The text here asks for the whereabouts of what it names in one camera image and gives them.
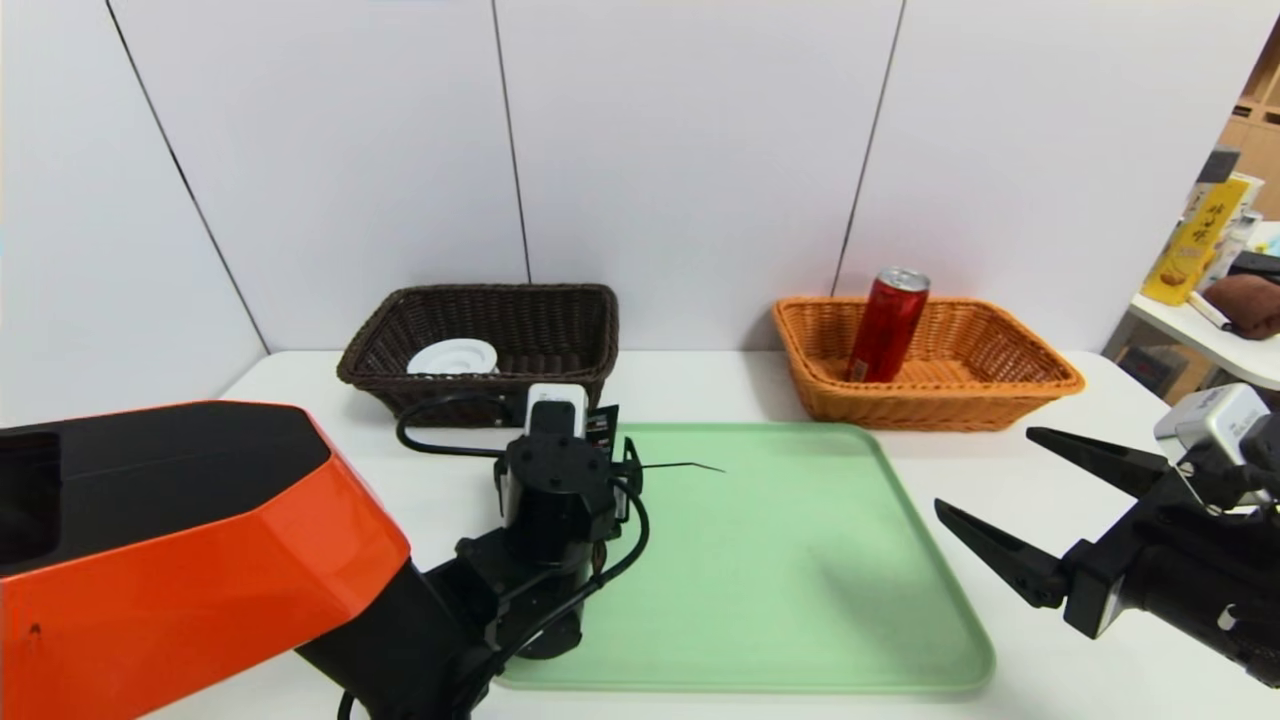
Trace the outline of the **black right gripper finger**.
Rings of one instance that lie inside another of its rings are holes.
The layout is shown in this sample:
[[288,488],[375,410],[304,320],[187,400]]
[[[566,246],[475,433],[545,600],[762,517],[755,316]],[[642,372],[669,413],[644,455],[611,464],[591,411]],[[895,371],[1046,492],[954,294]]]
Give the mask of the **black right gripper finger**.
[[1164,455],[1047,427],[1028,428],[1027,438],[1133,498],[1144,497],[1171,469]]
[[1064,561],[937,498],[941,524],[1036,609],[1059,609],[1070,591]]

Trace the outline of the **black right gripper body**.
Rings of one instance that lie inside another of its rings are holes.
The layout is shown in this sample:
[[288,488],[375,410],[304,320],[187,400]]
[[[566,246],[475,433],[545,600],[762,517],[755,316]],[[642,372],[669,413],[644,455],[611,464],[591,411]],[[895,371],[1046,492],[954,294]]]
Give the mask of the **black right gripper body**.
[[1277,688],[1277,511],[1212,514],[1170,469],[1096,542],[1079,542],[1064,619],[1097,639],[1151,614]]

